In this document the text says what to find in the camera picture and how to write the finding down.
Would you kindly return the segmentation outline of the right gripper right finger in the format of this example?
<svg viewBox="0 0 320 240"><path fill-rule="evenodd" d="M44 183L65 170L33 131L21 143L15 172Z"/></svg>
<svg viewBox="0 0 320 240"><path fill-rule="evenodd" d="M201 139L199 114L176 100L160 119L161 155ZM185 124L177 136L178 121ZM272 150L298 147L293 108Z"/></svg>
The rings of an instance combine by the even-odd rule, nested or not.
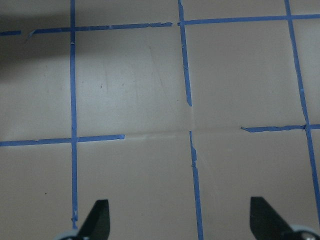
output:
<svg viewBox="0 0 320 240"><path fill-rule="evenodd" d="M250 198L249 226L256 240L300 239L300 234L261 196Z"/></svg>

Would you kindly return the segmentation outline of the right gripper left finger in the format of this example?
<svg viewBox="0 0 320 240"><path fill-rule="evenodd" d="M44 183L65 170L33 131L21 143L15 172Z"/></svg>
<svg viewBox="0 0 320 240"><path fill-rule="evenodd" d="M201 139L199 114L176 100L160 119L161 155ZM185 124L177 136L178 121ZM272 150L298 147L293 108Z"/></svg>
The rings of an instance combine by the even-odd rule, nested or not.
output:
<svg viewBox="0 0 320 240"><path fill-rule="evenodd" d="M107 199L97 200L76 234L77 240L107 240L110 235L110 209Z"/></svg>

